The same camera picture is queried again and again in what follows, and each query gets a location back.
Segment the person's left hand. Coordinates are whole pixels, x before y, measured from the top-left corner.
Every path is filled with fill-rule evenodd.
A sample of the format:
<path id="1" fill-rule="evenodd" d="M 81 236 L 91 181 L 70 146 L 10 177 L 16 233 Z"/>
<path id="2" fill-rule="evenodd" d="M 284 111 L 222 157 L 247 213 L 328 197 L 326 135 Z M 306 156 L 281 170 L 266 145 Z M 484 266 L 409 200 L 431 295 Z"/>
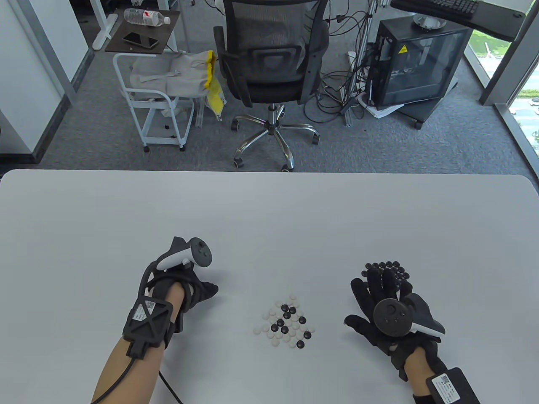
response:
<path id="1" fill-rule="evenodd" d="M 154 270 L 152 279 L 148 279 L 143 289 L 152 291 L 152 297 L 166 300 L 171 288 L 179 284 L 184 291 L 181 303 L 173 305 L 179 312 L 188 312 L 200 302 L 213 298 L 218 292 L 218 286 L 200 281 L 191 267 L 175 267 L 165 271 Z"/>

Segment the person's right hand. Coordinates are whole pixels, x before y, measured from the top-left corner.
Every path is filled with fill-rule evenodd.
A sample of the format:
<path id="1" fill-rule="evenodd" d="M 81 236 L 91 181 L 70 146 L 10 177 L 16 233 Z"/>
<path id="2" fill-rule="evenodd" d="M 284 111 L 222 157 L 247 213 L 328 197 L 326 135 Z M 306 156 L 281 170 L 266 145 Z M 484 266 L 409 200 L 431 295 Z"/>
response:
<path id="1" fill-rule="evenodd" d="M 440 338 L 419 331 L 395 337 L 384 333 L 375 323 L 377 304 L 387 299 L 402 303 L 404 298 L 412 294 L 413 287 L 408 281 L 402 281 L 401 286 L 397 287 L 396 277 L 391 269 L 386 268 L 380 273 L 378 269 L 370 268 L 366 271 L 365 281 L 354 278 L 350 286 L 365 318 L 348 315 L 343 321 L 344 324 L 389 356 L 403 381 L 408 381 L 404 370 L 406 360 L 411 358 L 412 353 L 418 348 L 425 350 L 427 365 L 435 374 L 447 371 L 447 366 L 438 357 Z"/>

